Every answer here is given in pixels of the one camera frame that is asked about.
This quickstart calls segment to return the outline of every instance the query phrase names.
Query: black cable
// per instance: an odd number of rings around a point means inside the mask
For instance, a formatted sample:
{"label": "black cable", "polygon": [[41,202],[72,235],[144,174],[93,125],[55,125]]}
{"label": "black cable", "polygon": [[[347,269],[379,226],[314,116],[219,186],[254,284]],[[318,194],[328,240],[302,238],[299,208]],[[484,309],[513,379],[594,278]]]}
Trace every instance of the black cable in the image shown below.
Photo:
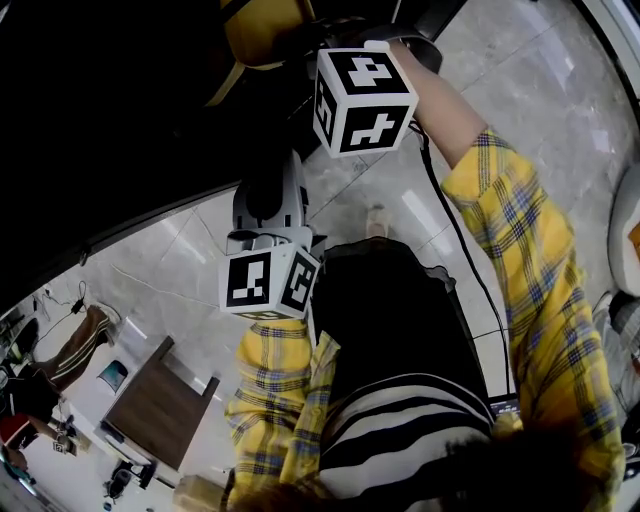
{"label": "black cable", "polygon": [[411,128],[414,132],[422,136],[423,143],[422,143],[422,149],[420,151],[420,154],[422,155],[422,162],[424,163],[424,166],[427,170],[427,175],[429,176],[431,185],[433,186],[433,189],[435,190],[436,195],[438,196],[438,199],[442,203],[442,207],[444,208],[444,211],[446,212],[447,217],[449,217],[449,220],[453,225],[453,229],[456,231],[456,235],[458,235],[458,240],[460,240],[460,246],[462,247],[462,252],[464,252],[464,255],[467,257],[467,261],[469,262],[471,271],[473,272],[473,275],[476,276],[476,280],[478,281],[478,284],[484,291],[484,294],[487,296],[487,300],[491,305],[491,309],[493,309],[493,313],[496,315],[496,320],[498,321],[498,325],[500,326],[500,329],[498,329],[496,332],[500,332],[500,335],[502,336],[502,346],[504,349],[505,380],[507,382],[507,395],[509,395],[511,393],[511,384],[509,382],[509,348],[507,345],[507,338],[504,335],[505,329],[502,325],[502,319],[500,318],[500,314],[498,313],[498,308],[496,308],[496,305],[494,304],[493,299],[491,298],[491,294],[489,293],[489,289],[484,284],[484,281],[480,277],[480,274],[478,273],[478,270],[476,269],[476,266],[473,263],[471,254],[469,254],[469,249],[467,249],[467,244],[464,241],[464,236],[462,235],[462,231],[460,231],[460,226],[458,226],[458,223],[456,222],[456,218],[454,217],[453,212],[451,211],[451,208],[449,208],[447,200],[444,197],[444,193],[440,189],[440,184],[438,183],[438,180],[436,179],[436,175],[433,172],[433,165],[431,164],[431,153],[429,152],[429,137],[427,137],[427,134],[424,132],[422,127],[419,124],[417,124],[417,122],[414,124],[414,121],[412,121],[409,124],[409,128]]}
{"label": "black cable", "polygon": [[483,338],[484,336],[489,336],[489,334],[493,334],[494,332],[500,332],[500,331],[508,331],[509,329],[495,329],[493,331],[489,331],[489,332],[485,332],[483,334],[478,334],[477,336],[474,336],[473,338],[471,338],[472,340],[477,340],[478,338]]}

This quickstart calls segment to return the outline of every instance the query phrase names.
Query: person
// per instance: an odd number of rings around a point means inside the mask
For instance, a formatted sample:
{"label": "person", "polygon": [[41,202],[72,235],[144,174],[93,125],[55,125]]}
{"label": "person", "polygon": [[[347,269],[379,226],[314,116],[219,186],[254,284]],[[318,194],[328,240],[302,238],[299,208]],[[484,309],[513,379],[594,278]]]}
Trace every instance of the person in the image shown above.
{"label": "person", "polygon": [[0,440],[3,460],[11,469],[27,471],[22,453],[38,435],[44,435],[75,453],[75,446],[52,418],[64,391],[84,373],[96,349],[107,343],[107,328],[119,322],[118,313],[104,304],[91,305],[71,338],[48,361],[27,364],[10,378],[0,398]]}
{"label": "person", "polygon": [[392,52],[453,169],[442,189],[496,271],[520,417],[494,418],[442,269],[380,236],[334,247],[313,290],[315,350],[294,320],[259,322],[238,348],[225,506],[609,509],[624,456],[569,221],[460,94],[402,44]]}

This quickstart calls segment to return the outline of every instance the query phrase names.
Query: plaid sleeve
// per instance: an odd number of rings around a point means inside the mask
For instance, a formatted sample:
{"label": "plaid sleeve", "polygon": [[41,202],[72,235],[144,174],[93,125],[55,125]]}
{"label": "plaid sleeve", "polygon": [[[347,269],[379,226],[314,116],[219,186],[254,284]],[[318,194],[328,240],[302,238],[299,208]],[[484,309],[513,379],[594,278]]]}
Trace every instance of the plaid sleeve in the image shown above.
{"label": "plaid sleeve", "polygon": [[242,384],[226,417],[237,455],[232,503],[280,480],[311,377],[311,344],[296,320],[254,324],[236,354]]}
{"label": "plaid sleeve", "polygon": [[589,508],[610,508],[624,456],[569,221],[532,165],[490,130],[442,188],[498,276],[524,427],[572,432],[579,466],[601,482]]}

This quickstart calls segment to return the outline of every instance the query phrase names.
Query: marble floor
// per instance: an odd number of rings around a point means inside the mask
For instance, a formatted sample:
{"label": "marble floor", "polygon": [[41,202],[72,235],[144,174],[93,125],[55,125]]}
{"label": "marble floor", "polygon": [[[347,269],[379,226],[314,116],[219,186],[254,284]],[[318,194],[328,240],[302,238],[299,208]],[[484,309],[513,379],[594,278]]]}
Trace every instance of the marble floor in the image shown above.
{"label": "marble floor", "polygon": [[[640,146],[629,101],[592,30],[567,0],[469,0],[437,45],[444,55],[441,74],[532,159],[546,190],[567,212],[587,297],[595,303],[613,285],[606,237],[616,182]],[[448,169],[433,153],[443,177]],[[320,148],[304,162],[304,175],[308,220],[328,235],[329,245],[361,239],[367,210],[383,204],[393,216],[391,236],[424,265],[444,265],[456,278],[474,336],[497,328],[413,134],[398,151],[383,155],[332,160]],[[218,309],[216,263],[231,229],[232,196],[226,192],[152,225],[53,283],[56,293],[73,296],[85,280],[91,298],[117,308],[125,318],[117,343],[135,357],[148,356],[168,334],[178,358],[201,382],[212,374],[221,379],[183,463],[185,471],[205,475],[234,463],[222,411],[238,383],[234,350],[248,325]],[[477,247],[472,254],[504,317],[488,259]],[[500,335],[476,343],[490,394],[503,393]]]}

